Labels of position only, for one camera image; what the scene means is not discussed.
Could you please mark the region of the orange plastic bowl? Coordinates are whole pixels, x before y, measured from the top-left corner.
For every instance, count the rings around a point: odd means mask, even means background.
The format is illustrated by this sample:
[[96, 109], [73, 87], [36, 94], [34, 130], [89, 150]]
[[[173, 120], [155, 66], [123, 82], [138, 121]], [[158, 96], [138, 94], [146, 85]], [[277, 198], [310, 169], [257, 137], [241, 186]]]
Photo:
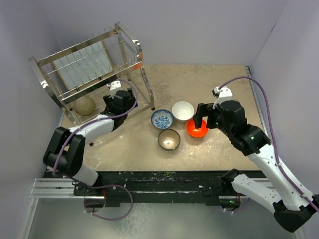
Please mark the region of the orange plastic bowl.
[[188, 134], [195, 138], [201, 138], [207, 135], [209, 129], [206, 127], [207, 123], [205, 120], [202, 120], [202, 124], [200, 128], [195, 127], [195, 122], [193, 119], [190, 119], [186, 123], [186, 131]]

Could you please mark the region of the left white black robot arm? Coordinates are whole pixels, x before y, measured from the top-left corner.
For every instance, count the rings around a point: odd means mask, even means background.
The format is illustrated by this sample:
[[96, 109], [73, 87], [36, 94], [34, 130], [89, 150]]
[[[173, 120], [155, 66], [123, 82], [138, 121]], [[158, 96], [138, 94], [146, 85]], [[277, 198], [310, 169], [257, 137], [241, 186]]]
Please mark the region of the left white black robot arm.
[[101, 114], [80, 126], [58, 127], [54, 131], [43, 156], [43, 163], [52, 168], [52, 174], [62, 173], [85, 184], [91, 195], [101, 193], [103, 184], [99, 174], [83, 163], [86, 143], [115, 131], [120, 127], [128, 113], [137, 105], [135, 89], [118, 89], [113, 96], [103, 98], [106, 108]]

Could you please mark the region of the olive beige bowl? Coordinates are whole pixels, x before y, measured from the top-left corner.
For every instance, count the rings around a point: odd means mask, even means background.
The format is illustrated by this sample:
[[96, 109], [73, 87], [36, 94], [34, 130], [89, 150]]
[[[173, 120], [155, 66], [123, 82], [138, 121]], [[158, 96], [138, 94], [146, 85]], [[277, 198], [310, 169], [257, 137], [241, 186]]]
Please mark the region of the olive beige bowl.
[[89, 96], [80, 97], [74, 103], [75, 112], [81, 116], [92, 114], [95, 108], [96, 104]]

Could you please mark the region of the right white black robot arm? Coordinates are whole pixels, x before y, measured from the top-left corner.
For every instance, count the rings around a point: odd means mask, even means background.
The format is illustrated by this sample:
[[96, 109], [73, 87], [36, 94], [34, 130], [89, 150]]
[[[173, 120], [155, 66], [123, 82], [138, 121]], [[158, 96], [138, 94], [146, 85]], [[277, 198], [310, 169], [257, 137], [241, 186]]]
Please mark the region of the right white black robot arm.
[[257, 126], [247, 122], [245, 110], [238, 101], [217, 104], [200, 103], [193, 120], [195, 127], [218, 129], [231, 144], [256, 164], [273, 185], [273, 189], [249, 178], [243, 172], [232, 169], [222, 176], [222, 191], [227, 195], [244, 194], [269, 210], [277, 223], [294, 233], [319, 209], [319, 197], [314, 195], [293, 175], [284, 162], [275, 155], [274, 144]]

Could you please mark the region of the blue floral ceramic bowl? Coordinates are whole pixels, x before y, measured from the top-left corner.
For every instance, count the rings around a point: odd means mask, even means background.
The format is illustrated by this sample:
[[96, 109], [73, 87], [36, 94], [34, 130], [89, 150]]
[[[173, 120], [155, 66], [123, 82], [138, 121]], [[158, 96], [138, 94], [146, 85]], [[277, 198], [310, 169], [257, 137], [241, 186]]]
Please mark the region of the blue floral ceramic bowl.
[[174, 123], [174, 116], [168, 110], [156, 110], [151, 116], [151, 123], [157, 129], [168, 129]]

